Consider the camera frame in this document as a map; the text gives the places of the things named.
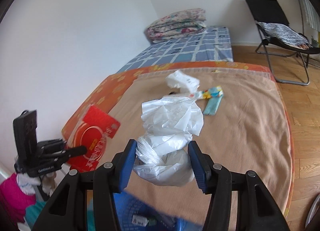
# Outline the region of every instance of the blue checkered bed sheet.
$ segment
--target blue checkered bed sheet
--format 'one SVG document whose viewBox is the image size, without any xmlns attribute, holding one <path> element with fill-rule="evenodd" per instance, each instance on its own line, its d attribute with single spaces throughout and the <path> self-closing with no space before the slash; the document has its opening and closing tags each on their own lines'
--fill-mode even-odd
<svg viewBox="0 0 320 231">
<path fill-rule="evenodd" d="M 118 72 L 166 63 L 233 61 L 229 30 L 208 27 L 206 33 L 160 42 L 146 48 Z"/>
</svg>

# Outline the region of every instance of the white plastic wrapper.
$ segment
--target white plastic wrapper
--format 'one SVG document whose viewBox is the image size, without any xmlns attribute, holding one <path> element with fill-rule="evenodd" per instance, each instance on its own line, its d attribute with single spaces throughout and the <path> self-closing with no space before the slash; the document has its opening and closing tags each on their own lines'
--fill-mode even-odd
<svg viewBox="0 0 320 231">
<path fill-rule="evenodd" d="M 181 187 L 194 178 L 190 157 L 184 150 L 168 154 L 164 165 L 135 164 L 133 170 L 139 177 L 158 186 Z"/>
<path fill-rule="evenodd" d="M 177 70 L 165 78 L 170 88 L 179 88 L 180 93 L 195 93 L 200 85 L 200 80 L 188 76 Z"/>
<path fill-rule="evenodd" d="M 183 186 L 194 178 L 183 148 L 199 135 L 203 115 L 195 100 L 164 97 L 142 104 L 144 136 L 137 139 L 133 170 L 158 186 Z"/>
<path fill-rule="evenodd" d="M 196 100 L 187 97 L 163 97 L 142 104 L 143 128 L 157 136 L 195 134 L 199 136 L 203 115 Z"/>
</svg>

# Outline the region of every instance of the reclining chair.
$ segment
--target reclining chair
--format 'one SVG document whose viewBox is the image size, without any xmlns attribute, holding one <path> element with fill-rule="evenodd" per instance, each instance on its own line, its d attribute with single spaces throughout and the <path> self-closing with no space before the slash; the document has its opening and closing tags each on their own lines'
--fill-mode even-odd
<svg viewBox="0 0 320 231">
<path fill-rule="evenodd" d="M 291 47 L 275 37 L 268 36 L 266 31 L 257 22 L 279 23 L 279 24 L 284 24 L 286 26 L 289 26 L 289 21 L 288 21 L 287 17 L 285 16 L 285 14 L 284 14 L 284 12 L 283 12 L 282 8 L 280 7 L 277 0 L 245 0 L 245 1 L 247 2 L 247 5 L 249 6 L 249 9 L 251 11 L 251 14 L 256 22 L 259 36 L 261 38 L 261 43 L 257 47 L 257 49 L 255 50 L 255 52 L 258 54 L 265 54 L 267 56 L 269 68 L 270 68 L 271 73 L 273 74 L 274 78 L 276 79 L 276 81 L 278 83 L 297 84 L 297 85 L 303 85 L 303 86 L 308 85 L 310 83 L 308 70 L 307 70 L 308 63 L 309 63 L 309 55 L 319 54 L 320 48 L 310 47 L 307 50 L 303 50 L 300 48 Z M 278 47 L 294 51 L 294 53 L 289 54 L 289 55 L 284 55 L 284 54 L 280 54 L 280 53 L 269 53 L 266 48 L 266 46 L 268 46 L 269 44 L 276 45 Z M 259 51 L 261 46 L 263 46 L 264 52 Z M 307 55 L 306 62 L 304 61 L 304 59 L 302 57 L 302 53 Z M 270 55 L 271 56 L 281 56 L 281 57 L 291 57 L 291 56 L 296 55 L 297 57 L 298 56 L 301 57 L 304 69 L 307 74 L 308 81 L 305 83 L 305 82 L 278 79 L 273 73 L 271 61 L 269 58 Z"/>
</svg>

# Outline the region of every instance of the orange bed sheet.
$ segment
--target orange bed sheet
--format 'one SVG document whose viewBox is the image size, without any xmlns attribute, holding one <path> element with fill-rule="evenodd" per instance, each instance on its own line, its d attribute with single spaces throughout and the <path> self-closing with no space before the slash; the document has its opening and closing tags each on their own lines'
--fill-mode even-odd
<svg viewBox="0 0 320 231">
<path fill-rule="evenodd" d="M 161 70 L 169 70 L 169 69 L 179 69 L 179 68 L 192 68 L 192 67 L 226 67 L 226 68 L 234 68 L 234 69 L 247 69 L 253 71 L 267 72 L 270 73 L 270 69 L 260 65 L 254 64 L 246 64 L 239 62 L 225 62 L 225 61 L 208 61 L 208 62 L 181 62 L 181 63 L 168 63 L 162 65 L 154 65 L 151 67 L 142 67 L 133 70 L 129 70 L 126 72 L 121 72 L 117 74 L 113 74 L 108 76 L 91 94 L 90 96 L 82 103 L 82 105 L 77 109 L 77 111 L 71 116 L 68 122 L 62 129 L 62 135 L 65 140 L 67 140 L 74 127 L 76 126 L 80 116 L 82 115 L 83 110 L 87 107 L 88 104 L 95 104 L 99 109 L 108 113 L 121 99 L 124 92 L 131 86 L 133 81 L 137 79 L 138 75 L 161 71 Z M 292 161 L 294 161 L 294 148 L 293 148 L 293 139 L 292 132 L 290 128 L 290 121 L 287 110 L 285 108 L 285 114 L 287 117 L 287 121 L 290 129 L 290 146 L 291 146 L 291 157 Z M 284 212 L 286 216 L 289 211 L 292 191 L 293 191 L 293 180 L 294 180 L 294 163 L 292 164 L 292 181 L 289 192 L 288 203 Z"/>
</svg>

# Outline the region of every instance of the red plastic package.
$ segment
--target red plastic package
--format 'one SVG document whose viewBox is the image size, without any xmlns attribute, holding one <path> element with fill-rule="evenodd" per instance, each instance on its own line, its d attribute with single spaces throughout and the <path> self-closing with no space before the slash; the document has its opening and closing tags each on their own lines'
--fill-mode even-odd
<svg viewBox="0 0 320 231">
<path fill-rule="evenodd" d="M 67 141 L 69 148 L 83 145 L 88 150 L 85 155 L 70 158 L 71 169 L 79 172 L 95 170 L 106 150 L 107 139 L 113 138 L 119 127 L 116 119 L 90 105 Z"/>
</svg>

